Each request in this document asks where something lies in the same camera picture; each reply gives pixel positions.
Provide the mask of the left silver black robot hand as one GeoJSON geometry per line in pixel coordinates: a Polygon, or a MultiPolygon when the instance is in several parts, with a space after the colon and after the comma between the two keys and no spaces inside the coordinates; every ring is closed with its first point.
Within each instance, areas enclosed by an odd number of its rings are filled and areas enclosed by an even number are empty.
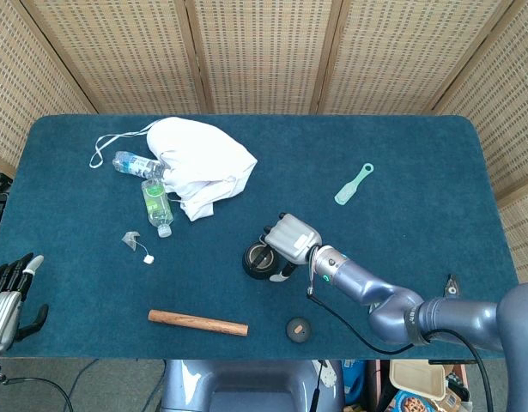
{"type": "Polygon", "coordinates": [[[46,322],[49,306],[43,304],[31,324],[20,326],[22,306],[36,271],[43,262],[43,255],[34,256],[30,252],[10,264],[0,266],[0,354],[5,353],[14,342],[20,342],[40,331],[46,322]]]}

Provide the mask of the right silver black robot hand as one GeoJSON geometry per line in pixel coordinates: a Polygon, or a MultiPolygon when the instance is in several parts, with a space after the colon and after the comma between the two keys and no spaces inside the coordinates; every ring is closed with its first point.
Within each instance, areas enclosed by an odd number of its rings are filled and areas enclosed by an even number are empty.
{"type": "Polygon", "coordinates": [[[323,243],[319,232],[292,214],[281,213],[274,226],[264,228],[264,244],[286,260],[271,282],[284,282],[299,267],[311,262],[310,254],[323,243]]]}

